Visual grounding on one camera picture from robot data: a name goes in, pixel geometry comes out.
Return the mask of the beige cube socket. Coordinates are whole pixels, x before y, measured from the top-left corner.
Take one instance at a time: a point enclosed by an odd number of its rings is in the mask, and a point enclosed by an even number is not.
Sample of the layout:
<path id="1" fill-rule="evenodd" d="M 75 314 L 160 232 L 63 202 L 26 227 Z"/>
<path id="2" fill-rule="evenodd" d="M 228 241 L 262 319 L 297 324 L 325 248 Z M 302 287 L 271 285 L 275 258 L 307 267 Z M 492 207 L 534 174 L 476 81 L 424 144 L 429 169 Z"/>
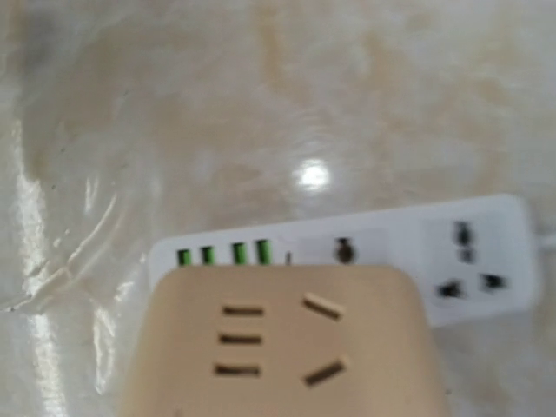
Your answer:
<path id="1" fill-rule="evenodd" d="M 185 267 L 155 286 L 121 416 L 447 416 L 419 291 L 384 266 Z"/>

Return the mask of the white power strip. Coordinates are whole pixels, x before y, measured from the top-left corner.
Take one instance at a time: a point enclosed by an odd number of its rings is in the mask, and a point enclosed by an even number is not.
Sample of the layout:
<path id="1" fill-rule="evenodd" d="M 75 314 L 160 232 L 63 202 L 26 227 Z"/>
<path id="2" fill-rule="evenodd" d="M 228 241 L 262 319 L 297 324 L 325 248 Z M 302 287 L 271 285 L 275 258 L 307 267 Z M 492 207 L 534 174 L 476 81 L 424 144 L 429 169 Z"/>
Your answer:
<path id="1" fill-rule="evenodd" d="M 436 327 L 532 308 L 542 277 L 532 213 L 515 195 L 167 237 L 149 281 L 188 265 L 389 265 L 414 279 Z"/>

